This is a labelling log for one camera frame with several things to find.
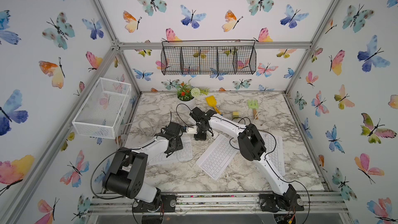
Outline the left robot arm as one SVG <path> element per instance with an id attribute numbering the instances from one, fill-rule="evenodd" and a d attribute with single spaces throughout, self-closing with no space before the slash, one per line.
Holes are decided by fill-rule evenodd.
<path id="1" fill-rule="evenodd" d="M 105 174 L 102 187 L 123 197 L 137 200 L 144 205 L 145 211 L 158 211 L 162 206 L 161 190 L 144 182 L 148 161 L 161 153 L 169 157 L 182 150 L 181 137 L 186 131 L 186 127 L 171 122 L 143 146 L 119 148 Z"/>

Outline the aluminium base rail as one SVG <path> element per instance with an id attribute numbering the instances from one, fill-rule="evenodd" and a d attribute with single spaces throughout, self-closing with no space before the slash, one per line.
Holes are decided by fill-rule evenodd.
<path id="1" fill-rule="evenodd" d="M 289 214 L 305 213 L 344 213 L 348 208 L 339 193 L 310 191 L 300 192 L 300 199 Z M 283 214 L 282 207 L 271 202 L 272 196 L 267 192 L 221 192 L 221 193 L 165 193 L 162 195 L 163 206 L 157 211 L 148 211 L 143 202 L 133 199 L 118 198 L 103 200 L 94 198 L 88 210 L 89 215 L 158 215 L 160 210 L 167 214 Z"/>

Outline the white keyboard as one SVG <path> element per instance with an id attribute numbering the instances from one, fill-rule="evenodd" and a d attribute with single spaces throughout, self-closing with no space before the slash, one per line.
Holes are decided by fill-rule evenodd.
<path id="1" fill-rule="evenodd" d="M 198 158 L 196 165 L 213 180 L 218 180 L 233 160 L 238 150 L 230 145 L 229 139 L 219 135 Z"/>
<path id="2" fill-rule="evenodd" d="M 149 166 L 156 166 L 156 165 L 164 165 L 164 164 L 171 164 L 177 162 L 188 162 L 193 159 L 193 152 L 192 152 L 192 144 L 191 138 L 183 137 L 182 146 L 183 149 L 174 152 L 169 157 L 165 153 L 159 153 L 153 159 L 148 161 Z"/>
<path id="3" fill-rule="evenodd" d="M 281 176 L 285 176 L 285 160 L 283 150 L 283 138 L 281 136 L 272 136 L 266 132 L 260 132 L 265 143 L 266 152 L 269 153 L 268 157 L 274 164 L 277 171 Z"/>

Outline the potted plant white pot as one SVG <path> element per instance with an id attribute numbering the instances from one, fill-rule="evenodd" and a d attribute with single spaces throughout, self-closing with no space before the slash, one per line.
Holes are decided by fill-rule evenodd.
<path id="1" fill-rule="evenodd" d="M 176 89 L 178 100 L 181 101 L 181 104 L 185 104 L 190 109 L 195 108 L 196 98 L 208 95 L 210 91 L 209 88 L 193 86 L 191 80 L 186 83 L 181 83 Z"/>

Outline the white mesh wall basket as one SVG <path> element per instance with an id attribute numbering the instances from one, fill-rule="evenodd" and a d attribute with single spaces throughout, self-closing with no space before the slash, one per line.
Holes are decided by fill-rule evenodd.
<path id="1" fill-rule="evenodd" d="M 131 98 L 131 84 L 99 78 L 72 121 L 79 135 L 115 139 Z"/>

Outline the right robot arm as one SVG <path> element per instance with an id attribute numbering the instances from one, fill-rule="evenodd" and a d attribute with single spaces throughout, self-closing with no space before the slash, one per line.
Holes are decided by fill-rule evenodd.
<path id="1" fill-rule="evenodd" d="M 304 211 L 304 203 L 290 182 L 278 172 L 268 153 L 265 142 L 254 124 L 243 125 L 217 114 L 214 110 L 204 112 L 198 107 L 190 111 L 198 135 L 206 137 L 207 131 L 218 131 L 237 139 L 240 154 L 253 162 L 271 186 L 271 194 L 259 195 L 263 212 Z"/>

